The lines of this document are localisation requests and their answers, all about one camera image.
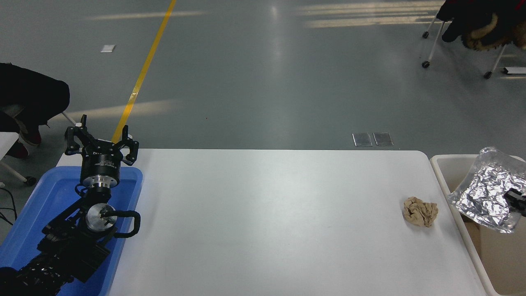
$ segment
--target yellow tape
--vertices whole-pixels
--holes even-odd
[[[163,18],[163,22],[161,23],[161,27],[159,28],[159,31],[157,31],[157,35],[155,36],[154,43],[151,45],[150,52],[148,53],[148,56],[146,57],[146,60],[144,61],[142,70],[140,70],[139,78],[137,78],[137,82],[135,83],[133,91],[131,92],[128,103],[126,104],[126,107],[124,108],[123,115],[120,117],[119,124],[117,124],[117,128],[115,129],[115,133],[113,133],[113,137],[112,137],[113,143],[117,143],[120,139],[120,136],[122,135],[123,127],[126,124],[126,121],[128,121],[128,117],[130,116],[130,113],[132,112],[132,108],[135,103],[135,100],[137,99],[137,95],[139,94],[140,87],[143,84],[144,78],[146,77],[146,73],[148,73],[148,68],[150,68],[151,61],[154,59],[155,51],[157,50],[157,46],[159,45],[159,42],[161,41],[161,37],[163,36],[164,29],[166,28],[166,24],[168,23],[168,20],[170,19],[171,12],[172,10],[174,10],[174,6],[176,2],[177,0],[171,0],[170,6],[168,7],[168,10],[166,11],[165,17]]]

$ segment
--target trash bin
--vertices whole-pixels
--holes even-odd
[[[444,196],[460,185],[477,156],[451,154],[430,159]],[[526,295],[526,218],[520,219],[514,233],[505,234],[463,217],[454,206],[450,210],[488,295]]]

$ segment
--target metal floor plate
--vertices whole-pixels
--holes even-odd
[[[352,134],[356,147],[372,147],[371,136],[369,133]]]
[[[393,141],[389,133],[373,133],[377,146],[393,146]]]

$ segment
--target black pants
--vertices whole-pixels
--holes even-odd
[[[18,104],[24,107],[16,118],[29,129],[47,124],[69,105],[69,86],[60,80],[0,63],[0,106]],[[18,132],[18,124],[0,112],[0,132]]]

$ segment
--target aluminum foil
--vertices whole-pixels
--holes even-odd
[[[475,222],[512,233],[521,214],[504,198],[511,188],[526,192],[526,163],[489,147],[480,151],[464,181],[447,199]]]

